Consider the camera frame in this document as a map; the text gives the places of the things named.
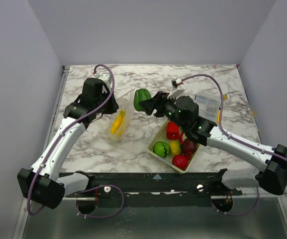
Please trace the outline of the green bell pepper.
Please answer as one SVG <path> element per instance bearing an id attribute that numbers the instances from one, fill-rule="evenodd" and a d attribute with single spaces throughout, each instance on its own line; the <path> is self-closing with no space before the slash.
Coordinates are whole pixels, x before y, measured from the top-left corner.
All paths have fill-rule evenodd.
<path id="1" fill-rule="evenodd" d="M 144 110 L 139 105 L 139 103 L 141 101 L 145 101 L 149 99 L 151 99 L 151 94 L 147 89 L 141 88 L 141 89 L 136 90 L 134 94 L 134 100 L 133 100 L 133 105 L 134 105 L 135 110 L 138 112 L 143 112 Z"/>

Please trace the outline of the clear zip top bag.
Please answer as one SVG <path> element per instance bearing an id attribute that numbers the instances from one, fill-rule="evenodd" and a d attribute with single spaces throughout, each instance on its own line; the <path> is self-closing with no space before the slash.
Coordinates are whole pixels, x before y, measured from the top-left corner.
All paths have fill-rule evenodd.
<path id="1" fill-rule="evenodd" d="M 116 99 L 119 105 L 117 112 L 110 117 L 110 123 L 106 128 L 106 137 L 109 141 L 119 141 L 126 135 L 127 128 L 134 115 L 134 88 Z"/>

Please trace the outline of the yellow banana bunch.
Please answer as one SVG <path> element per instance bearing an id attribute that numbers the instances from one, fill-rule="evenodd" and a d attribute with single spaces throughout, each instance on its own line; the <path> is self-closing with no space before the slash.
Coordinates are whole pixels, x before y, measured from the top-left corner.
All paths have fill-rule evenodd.
<path id="1" fill-rule="evenodd" d="M 125 115 L 126 111 L 121 110 L 110 128 L 110 133 L 116 137 L 121 137 L 126 130 Z"/>

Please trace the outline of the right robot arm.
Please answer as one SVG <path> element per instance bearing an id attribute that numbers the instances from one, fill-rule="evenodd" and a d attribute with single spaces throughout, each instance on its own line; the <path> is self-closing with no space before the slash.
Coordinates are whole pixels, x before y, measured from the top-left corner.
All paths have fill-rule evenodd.
<path id="1" fill-rule="evenodd" d="M 164 92 L 139 102 L 147 115 L 167 117 L 190 140 L 203 146 L 217 148 L 253 166 L 253 169 L 223 170 L 222 177 L 213 182 L 213 190 L 224 195 L 230 189 L 260 187 L 282 195 L 287 186 L 287 148 L 259 144 L 221 129 L 215 122 L 198 114 L 198 104 L 189 96 L 170 99 Z"/>

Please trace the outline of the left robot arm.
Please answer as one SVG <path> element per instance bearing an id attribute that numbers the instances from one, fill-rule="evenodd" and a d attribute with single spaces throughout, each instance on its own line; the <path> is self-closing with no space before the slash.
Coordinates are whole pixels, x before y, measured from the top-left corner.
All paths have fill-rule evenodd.
<path id="1" fill-rule="evenodd" d="M 54 209 L 62 199 L 79 192 L 88 197 L 94 192 L 89 173 L 78 171 L 68 177 L 59 177 L 69 152 L 98 114 L 111 115 L 119 106 L 113 95 L 113 77 L 97 74 L 84 81 L 82 92 L 66 106 L 55 136 L 30 169 L 20 169 L 17 180 L 23 197 L 44 207 Z"/>

